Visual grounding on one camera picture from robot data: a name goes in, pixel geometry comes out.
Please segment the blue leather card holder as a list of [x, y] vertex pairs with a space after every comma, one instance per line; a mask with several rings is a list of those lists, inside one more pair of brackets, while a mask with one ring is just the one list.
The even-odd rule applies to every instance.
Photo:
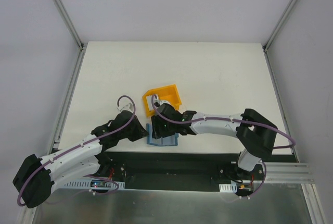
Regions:
[[146, 138], [146, 143], [152, 146], [167, 147], [167, 146], [178, 146], [179, 134], [176, 133], [173, 136], [168, 136], [165, 138], [154, 139], [152, 137], [152, 125], [147, 123], [146, 130], [149, 136]]

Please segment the yellow plastic bin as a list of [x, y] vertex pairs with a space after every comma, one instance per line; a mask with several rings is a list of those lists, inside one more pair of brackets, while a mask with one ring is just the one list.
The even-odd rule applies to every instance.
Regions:
[[170, 105], [176, 110], [179, 110], [179, 107], [182, 104], [175, 84], [150, 89], [142, 96], [146, 117], [151, 117], [155, 112], [153, 109], [154, 105], [152, 104], [154, 97], [169, 101]]

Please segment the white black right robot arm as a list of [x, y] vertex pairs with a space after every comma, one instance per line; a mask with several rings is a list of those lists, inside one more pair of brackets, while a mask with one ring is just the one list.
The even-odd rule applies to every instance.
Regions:
[[237, 138], [244, 146], [237, 164], [235, 176], [247, 179], [263, 159], [271, 157], [277, 133], [276, 126], [254, 109], [229, 116], [208, 115], [193, 110], [183, 113], [164, 103], [151, 117], [152, 136], [166, 138], [174, 134], [215, 134]]

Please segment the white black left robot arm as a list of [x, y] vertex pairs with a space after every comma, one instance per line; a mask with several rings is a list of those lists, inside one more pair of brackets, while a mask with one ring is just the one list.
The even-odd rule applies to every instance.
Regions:
[[138, 118], [125, 110], [114, 120], [97, 126], [77, 144], [42, 157], [26, 157], [12, 182], [19, 193], [17, 204], [35, 208], [71, 180], [106, 176], [112, 167], [106, 150], [123, 139], [134, 142], [148, 134]]

